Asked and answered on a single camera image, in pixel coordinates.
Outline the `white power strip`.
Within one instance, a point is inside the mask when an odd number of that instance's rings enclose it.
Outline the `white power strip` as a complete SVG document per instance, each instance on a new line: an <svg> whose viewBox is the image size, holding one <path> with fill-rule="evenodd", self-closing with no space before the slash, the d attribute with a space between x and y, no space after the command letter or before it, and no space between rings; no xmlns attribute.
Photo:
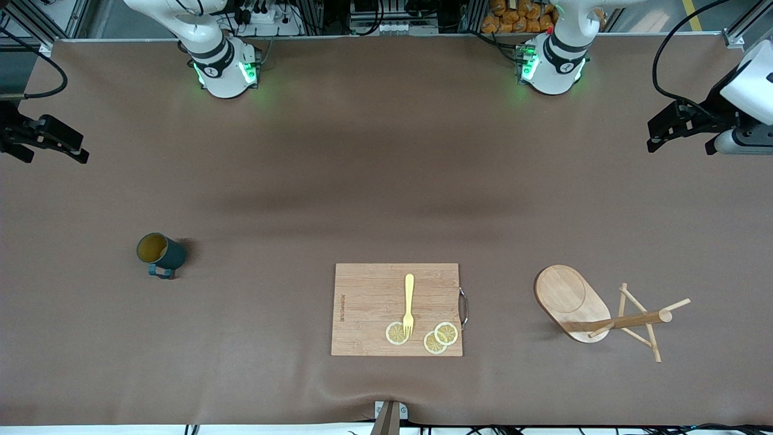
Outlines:
<svg viewBox="0 0 773 435"><path fill-rule="evenodd" d="M298 8L284 0L234 0L236 36L305 36Z"/></svg>

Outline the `yellow plastic fork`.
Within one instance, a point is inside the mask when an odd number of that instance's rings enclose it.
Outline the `yellow plastic fork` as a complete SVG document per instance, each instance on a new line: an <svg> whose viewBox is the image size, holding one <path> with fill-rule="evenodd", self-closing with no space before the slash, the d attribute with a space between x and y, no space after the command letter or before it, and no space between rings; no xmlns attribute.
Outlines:
<svg viewBox="0 0 773 435"><path fill-rule="evenodd" d="M413 274L408 273L404 276L404 301L405 301L405 313L402 320L403 334L406 339L411 337L414 330L414 316L413 316L413 297L414 297L415 277Z"/></svg>

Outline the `orange bread rolls pile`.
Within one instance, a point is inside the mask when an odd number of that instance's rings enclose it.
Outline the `orange bread rolls pile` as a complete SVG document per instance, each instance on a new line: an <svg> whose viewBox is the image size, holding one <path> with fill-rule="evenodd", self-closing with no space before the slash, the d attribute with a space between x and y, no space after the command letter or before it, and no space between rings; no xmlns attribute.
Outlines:
<svg viewBox="0 0 773 435"><path fill-rule="evenodd" d="M559 11L549 0L489 0L480 32L546 33L558 21Z"/></svg>

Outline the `wooden mug rack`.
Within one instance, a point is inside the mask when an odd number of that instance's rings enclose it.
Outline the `wooden mug rack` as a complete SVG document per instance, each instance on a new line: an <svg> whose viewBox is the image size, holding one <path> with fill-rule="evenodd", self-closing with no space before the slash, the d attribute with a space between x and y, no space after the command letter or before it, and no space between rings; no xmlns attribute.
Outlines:
<svg viewBox="0 0 773 435"><path fill-rule="evenodd" d="M648 347L656 363L662 362L662 355L655 326L673 321L674 311L692 303L682 299L661 309L647 309L627 283L622 283L617 311L612 313L585 276L569 265L543 269L536 276L534 295L549 319L570 339L594 344L612 331L621 331Z"/></svg>

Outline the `brown table mat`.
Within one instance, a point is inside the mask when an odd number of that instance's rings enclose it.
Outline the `brown table mat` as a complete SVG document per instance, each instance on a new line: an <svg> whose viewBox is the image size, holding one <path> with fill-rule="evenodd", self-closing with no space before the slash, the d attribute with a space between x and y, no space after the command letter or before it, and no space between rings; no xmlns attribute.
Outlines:
<svg viewBox="0 0 773 435"><path fill-rule="evenodd" d="M0 156L0 426L361 421L773 426L773 157L649 153L659 36L602 36L567 94L475 37L280 40L260 86L197 86L174 42L59 42L66 91L21 111L88 164ZM187 253L147 274L139 240ZM464 355L331 354L339 263L456 263ZM570 339L536 276L647 309Z"/></svg>

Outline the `silver terminal block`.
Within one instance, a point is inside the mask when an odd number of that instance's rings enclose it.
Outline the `silver terminal block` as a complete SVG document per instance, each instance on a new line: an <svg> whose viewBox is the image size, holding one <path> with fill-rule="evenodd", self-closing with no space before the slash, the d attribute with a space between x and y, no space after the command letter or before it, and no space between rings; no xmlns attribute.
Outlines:
<svg viewBox="0 0 773 435"><path fill-rule="evenodd" d="M370 32L374 26L372 18L351 21L350 28L356 34ZM370 36L431 36L439 33L435 19L418 20L384 20Z"/></svg>

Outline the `teal mug yellow inside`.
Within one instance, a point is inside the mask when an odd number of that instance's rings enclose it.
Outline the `teal mug yellow inside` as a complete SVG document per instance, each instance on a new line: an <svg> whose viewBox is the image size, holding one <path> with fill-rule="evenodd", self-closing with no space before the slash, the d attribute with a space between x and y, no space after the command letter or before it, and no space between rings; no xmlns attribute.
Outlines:
<svg viewBox="0 0 773 435"><path fill-rule="evenodd" d="M139 240L136 254L146 264L147 274L159 279L174 279L185 264L186 250L176 240L162 233L150 233Z"/></svg>

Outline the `aluminium frame post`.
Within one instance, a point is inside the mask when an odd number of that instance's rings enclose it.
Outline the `aluminium frame post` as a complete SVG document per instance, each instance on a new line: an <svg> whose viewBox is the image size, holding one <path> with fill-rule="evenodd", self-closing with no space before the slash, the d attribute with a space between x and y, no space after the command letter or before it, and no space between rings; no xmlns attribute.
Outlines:
<svg viewBox="0 0 773 435"><path fill-rule="evenodd" d="M727 48L743 50L773 37L773 0L754 0L748 11L723 29L722 36Z"/></svg>
<svg viewBox="0 0 773 435"><path fill-rule="evenodd" d="M91 6L99 0L4 0L0 10L0 50L21 50L23 46L7 36L36 49L50 52L61 39L79 36Z"/></svg>

